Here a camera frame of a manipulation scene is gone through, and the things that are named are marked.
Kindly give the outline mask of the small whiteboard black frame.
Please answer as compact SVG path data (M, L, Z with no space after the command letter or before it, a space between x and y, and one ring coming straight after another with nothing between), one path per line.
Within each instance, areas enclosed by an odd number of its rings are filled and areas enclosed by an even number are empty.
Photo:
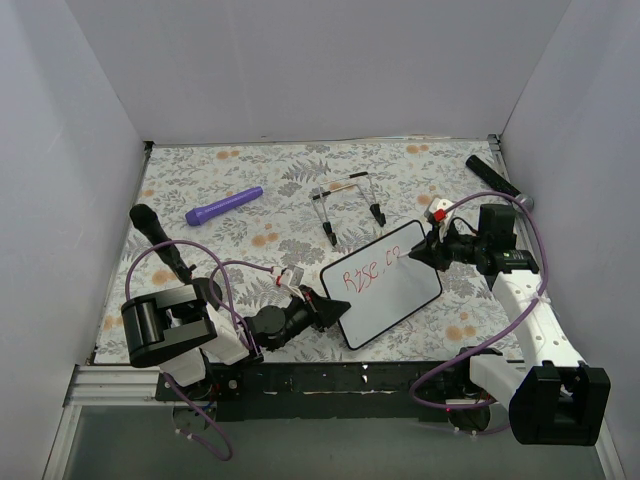
M397 258L424 237L423 225L412 220L321 269L326 295L351 304L338 320L349 349L362 348L442 294L436 270Z

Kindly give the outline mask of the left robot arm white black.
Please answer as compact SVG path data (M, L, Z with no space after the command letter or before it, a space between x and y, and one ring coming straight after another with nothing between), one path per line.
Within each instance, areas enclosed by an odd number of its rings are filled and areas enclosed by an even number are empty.
M246 363L310 327L333 326L351 309L349 302L322 297L307 286L300 292L287 307L263 307L239 326L218 312L201 283L130 299L121 307L130 364L157 366L188 398L203 399L213 386L207 355L226 366Z

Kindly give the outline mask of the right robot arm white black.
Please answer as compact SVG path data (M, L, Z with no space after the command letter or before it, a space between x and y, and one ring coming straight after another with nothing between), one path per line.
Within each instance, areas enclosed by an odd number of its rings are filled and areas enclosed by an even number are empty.
M454 389L469 398L483 391L503 406L519 443L595 445L611 389L609 376L589 366L562 330L545 296L545 260L517 247L515 208L483 204L477 228L461 234L454 225L455 207L444 199L429 205L425 215L432 228L408 256L439 271L454 262L474 266L504 309L509 319L504 332L516 336L527 370L516 370L487 340L461 350L410 390L462 363L452 373Z

